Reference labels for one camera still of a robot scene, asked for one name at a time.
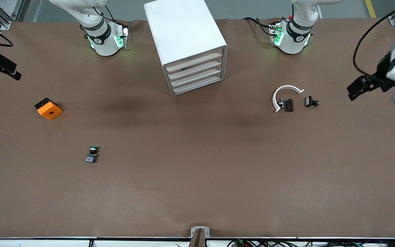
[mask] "brown table surface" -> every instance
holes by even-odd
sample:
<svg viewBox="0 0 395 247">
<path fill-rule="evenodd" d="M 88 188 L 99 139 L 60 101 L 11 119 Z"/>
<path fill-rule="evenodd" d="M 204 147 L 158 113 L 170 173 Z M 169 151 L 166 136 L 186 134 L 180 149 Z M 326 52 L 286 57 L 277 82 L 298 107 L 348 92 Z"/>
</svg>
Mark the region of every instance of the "brown table surface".
<svg viewBox="0 0 395 247">
<path fill-rule="evenodd" d="M 395 90 L 351 102 L 373 19 L 322 19 L 298 55 L 245 20 L 217 21 L 226 79 L 172 97 L 147 22 L 101 57 L 78 23 L 14 23 L 0 52 L 0 236 L 395 236 Z M 373 72 L 395 42 L 373 30 Z M 275 114 L 279 86 L 305 89 Z M 304 97 L 320 100 L 305 108 Z M 52 121 L 34 105 L 63 108 Z M 97 164 L 84 162 L 100 146 Z"/>
</svg>

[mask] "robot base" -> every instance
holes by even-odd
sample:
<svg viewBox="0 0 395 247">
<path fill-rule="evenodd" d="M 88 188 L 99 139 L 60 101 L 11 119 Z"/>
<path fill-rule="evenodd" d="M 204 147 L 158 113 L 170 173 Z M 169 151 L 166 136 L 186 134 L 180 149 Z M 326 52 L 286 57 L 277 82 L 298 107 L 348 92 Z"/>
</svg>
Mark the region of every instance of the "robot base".
<svg viewBox="0 0 395 247">
<path fill-rule="evenodd" d="M 285 31 L 289 22 L 283 20 L 276 23 L 275 26 L 270 26 L 269 31 L 271 34 L 277 35 L 276 37 L 271 36 L 271 44 L 278 47 L 282 52 L 287 54 L 296 54 L 302 51 L 309 41 L 310 34 L 304 38 L 301 42 L 295 42 L 294 39 L 289 36 Z"/>
<path fill-rule="evenodd" d="M 106 21 L 106 23 L 111 27 L 111 34 L 105 39 L 103 44 L 97 44 L 96 39 L 91 40 L 91 38 L 88 38 L 88 40 L 97 54 L 101 56 L 112 56 L 120 49 L 126 48 L 128 28 L 124 28 L 119 23 L 110 21 Z"/>
</svg>

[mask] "gray floor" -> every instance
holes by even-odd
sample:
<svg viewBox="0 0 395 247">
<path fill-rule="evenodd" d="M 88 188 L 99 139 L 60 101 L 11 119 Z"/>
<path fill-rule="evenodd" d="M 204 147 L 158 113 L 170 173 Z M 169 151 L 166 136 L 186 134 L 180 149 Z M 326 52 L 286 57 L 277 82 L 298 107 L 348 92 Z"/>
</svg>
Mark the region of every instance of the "gray floor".
<svg viewBox="0 0 395 247">
<path fill-rule="evenodd" d="M 108 0 L 114 18 L 120 20 L 146 20 L 143 5 L 152 0 Z M 215 19 L 242 19 L 244 17 L 288 16 L 291 13 L 289 0 L 206 0 Z M 323 5 L 324 18 L 370 17 L 364 0 L 346 0 L 335 5 Z M 27 22 L 75 22 L 65 11 L 48 0 L 31 0 L 24 21 Z"/>
</svg>

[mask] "green led light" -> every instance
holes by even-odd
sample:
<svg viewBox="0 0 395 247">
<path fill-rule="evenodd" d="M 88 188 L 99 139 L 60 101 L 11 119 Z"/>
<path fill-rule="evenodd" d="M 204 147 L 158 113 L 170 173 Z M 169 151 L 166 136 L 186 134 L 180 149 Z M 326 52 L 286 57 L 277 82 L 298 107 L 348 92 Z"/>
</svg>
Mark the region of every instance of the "green led light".
<svg viewBox="0 0 395 247">
<path fill-rule="evenodd" d="M 275 45 L 279 46 L 281 44 L 281 40 L 284 38 L 284 33 L 280 32 L 279 35 L 277 35 L 277 37 L 275 37 Z"/>
<path fill-rule="evenodd" d="M 88 40 L 89 40 L 89 43 L 91 44 L 91 48 L 94 49 L 94 45 L 92 44 L 91 38 L 89 38 L 89 36 L 88 36 Z"/>
<path fill-rule="evenodd" d="M 307 36 L 307 38 L 306 38 L 306 42 L 304 43 L 304 46 L 306 46 L 306 45 L 307 45 L 307 43 L 309 42 L 309 38 L 310 38 L 310 34 Z"/>
<path fill-rule="evenodd" d="M 114 35 L 114 40 L 116 41 L 116 44 L 117 44 L 118 48 L 123 47 L 123 39 L 120 38 L 120 36 L 115 36 Z"/>
</svg>

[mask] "orange block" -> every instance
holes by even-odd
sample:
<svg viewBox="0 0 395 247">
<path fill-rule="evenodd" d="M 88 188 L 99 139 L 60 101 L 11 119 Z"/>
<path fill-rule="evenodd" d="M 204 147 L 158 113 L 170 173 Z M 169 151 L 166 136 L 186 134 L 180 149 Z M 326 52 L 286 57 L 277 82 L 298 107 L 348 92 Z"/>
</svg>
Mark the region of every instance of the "orange block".
<svg viewBox="0 0 395 247">
<path fill-rule="evenodd" d="M 53 119 L 62 113 L 62 110 L 49 98 L 45 98 L 35 105 L 37 112 L 46 119 Z"/>
</svg>

